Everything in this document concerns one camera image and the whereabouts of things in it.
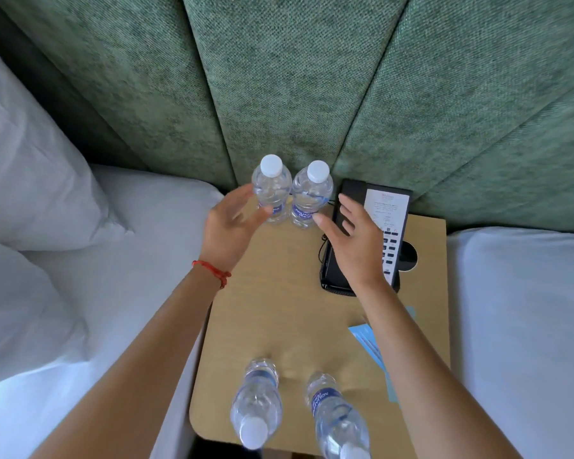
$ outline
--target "circular hole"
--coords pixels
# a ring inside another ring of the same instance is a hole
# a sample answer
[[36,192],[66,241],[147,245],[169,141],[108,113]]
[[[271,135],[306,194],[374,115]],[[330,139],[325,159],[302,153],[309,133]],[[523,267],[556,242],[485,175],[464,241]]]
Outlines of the circular hole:
[[398,270],[401,272],[413,270],[414,266],[417,265],[417,261],[419,261],[419,255],[417,254],[417,250],[414,249],[414,246],[408,242],[402,242],[400,257],[398,259]]

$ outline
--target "hand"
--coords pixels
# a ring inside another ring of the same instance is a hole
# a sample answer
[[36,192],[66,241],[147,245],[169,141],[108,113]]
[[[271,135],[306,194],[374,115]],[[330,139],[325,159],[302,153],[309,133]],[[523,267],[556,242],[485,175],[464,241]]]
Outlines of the hand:
[[210,210],[204,225],[201,261],[210,262],[225,272],[234,269],[255,231],[272,213],[272,206],[266,206],[245,220],[240,210],[252,195],[253,185],[243,185],[229,192]]
[[358,289],[365,286],[386,285],[383,275],[383,232],[357,201],[342,193],[338,199],[342,204],[340,212],[348,219],[342,223],[348,236],[323,214],[313,214],[313,219],[334,247],[340,270],[356,294]]

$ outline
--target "white bedding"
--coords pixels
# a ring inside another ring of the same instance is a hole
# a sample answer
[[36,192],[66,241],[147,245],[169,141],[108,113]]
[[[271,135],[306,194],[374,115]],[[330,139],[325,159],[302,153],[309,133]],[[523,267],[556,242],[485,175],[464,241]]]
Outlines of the white bedding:
[[[0,383],[0,459],[27,458],[138,335],[198,257],[206,214],[222,195],[197,180],[96,166],[99,184],[135,235],[84,250],[29,253],[85,317],[91,360]],[[198,359],[191,353],[153,458],[183,458]]]
[[526,459],[574,459],[574,235],[448,240],[454,371]]

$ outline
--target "light wood surface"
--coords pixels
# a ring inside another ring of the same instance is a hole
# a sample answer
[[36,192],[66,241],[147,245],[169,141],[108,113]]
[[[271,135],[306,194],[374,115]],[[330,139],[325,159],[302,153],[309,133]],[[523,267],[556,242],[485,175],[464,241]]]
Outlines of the light wood surface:
[[[252,200],[245,213],[255,207]],[[449,363],[445,232],[442,219],[408,216],[405,240],[419,262],[400,272],[399,296],[415,308],[415,321]],[[265,224],[255,234],[212,306],[191,424],[203,438],[238,443],[230,423],[232,399],[246,365],[254,357],[270,357],[280,377],[283,422],[267,448],[319,454],[304,395],[310,375],[322,370],[337,379],[346,400],[366,420],[373,456],[415,458],[400,408],[387,397],[383,371],[348,330],[366,322],[359,301],[320,286],[321,235],[316,226],[302,231],[289,221]]]

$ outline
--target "green fabric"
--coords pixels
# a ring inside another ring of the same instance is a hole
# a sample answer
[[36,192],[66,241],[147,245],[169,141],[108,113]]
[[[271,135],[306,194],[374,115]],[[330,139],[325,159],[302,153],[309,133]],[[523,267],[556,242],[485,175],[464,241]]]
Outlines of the green fabric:
[[148,169],[1,9],[0,57],[89,161]]
[[236,178],[332,164],[406,0],[184,0]]
[[454,172],[412,209],[441,215],[450,226],[574,231],[574,90]]
[[27,36],[2,16],[0,54],[89,158],[225,189],[320,158],[451,229],[574,231],[574,0],[0,7]]
[[418,197],[573,87],[574,0],[410,0],[334,172]]
[[152,171],[235,186],[182,0],[0,0]]

